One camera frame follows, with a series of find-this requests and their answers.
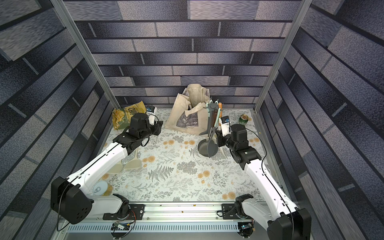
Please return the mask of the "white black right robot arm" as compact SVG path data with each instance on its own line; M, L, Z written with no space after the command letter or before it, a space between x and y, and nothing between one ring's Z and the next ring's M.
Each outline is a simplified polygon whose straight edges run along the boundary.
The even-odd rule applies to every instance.
M267 231L271 240L309 240L312 227L310 213L307 209L300 209L274 180L261 155L249 146L245 126L226 123L221 125L221 130L222 134L217 138L219 145L230 149L235 162L256 184L268 205L265 208L251 195L243 195L235 200L237 215L255 220Z

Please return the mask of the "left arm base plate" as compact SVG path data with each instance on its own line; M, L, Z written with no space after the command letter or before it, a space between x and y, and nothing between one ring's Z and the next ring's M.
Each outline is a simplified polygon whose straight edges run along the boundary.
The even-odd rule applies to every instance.
M144 211L144 204L130 204L130 209L125 214L110 214L106 213L103 215L104 221L133 221L142 220Z

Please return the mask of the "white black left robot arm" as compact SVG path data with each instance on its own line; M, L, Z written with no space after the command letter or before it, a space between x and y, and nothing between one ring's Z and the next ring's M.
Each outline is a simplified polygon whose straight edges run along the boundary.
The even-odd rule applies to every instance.
M158 117L150 120L145 113L137 113L131 118L130 126L113 142L84 167L66 178L57 177L51 184L51 208L58 217L63 217L76 225L88 216L112 214L124 220L130 215L129 200L114 194L104 196L89 195L91 188L113 166L129 156L142 141L161 133L163 121Z

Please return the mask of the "grey utensil rack stand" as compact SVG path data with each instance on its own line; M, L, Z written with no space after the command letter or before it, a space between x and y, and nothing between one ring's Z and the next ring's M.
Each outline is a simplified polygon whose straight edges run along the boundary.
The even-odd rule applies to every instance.
M207 135L207 138L206 139L203 139L199 142L198 144L198 151L199 153L204 156L204 157L208 157L208 158L211 158L215 155L215 141L213 140L213 137L214 137L214 134L215 134L215 128L211 129L211 134L210 136L208 137ZM200 135L205 135L207 134L206 131L205 132L202 132L200 133Z

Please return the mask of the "mint handle cream spoon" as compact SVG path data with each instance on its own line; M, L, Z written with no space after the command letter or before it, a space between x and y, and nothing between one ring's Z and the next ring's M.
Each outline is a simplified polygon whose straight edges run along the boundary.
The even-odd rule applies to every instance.
M108 170L108 174L114 175L119 174L123 170L124 166L121 161L116 163L111 169Z

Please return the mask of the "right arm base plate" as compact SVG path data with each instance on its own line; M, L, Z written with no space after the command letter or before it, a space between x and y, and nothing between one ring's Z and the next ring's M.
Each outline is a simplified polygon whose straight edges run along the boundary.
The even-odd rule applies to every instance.
M221 213L224 220L237 220L245 217L241 204L239 203L222 204Z

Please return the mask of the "mint handle cream spatula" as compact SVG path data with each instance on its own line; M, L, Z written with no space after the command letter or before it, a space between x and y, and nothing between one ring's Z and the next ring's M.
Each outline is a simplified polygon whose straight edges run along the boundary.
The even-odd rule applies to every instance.
M124 166L125 170L134 170L142 166L142 162L138 157L139 149L135 150L135 153L131 153L126 157L126 164Z

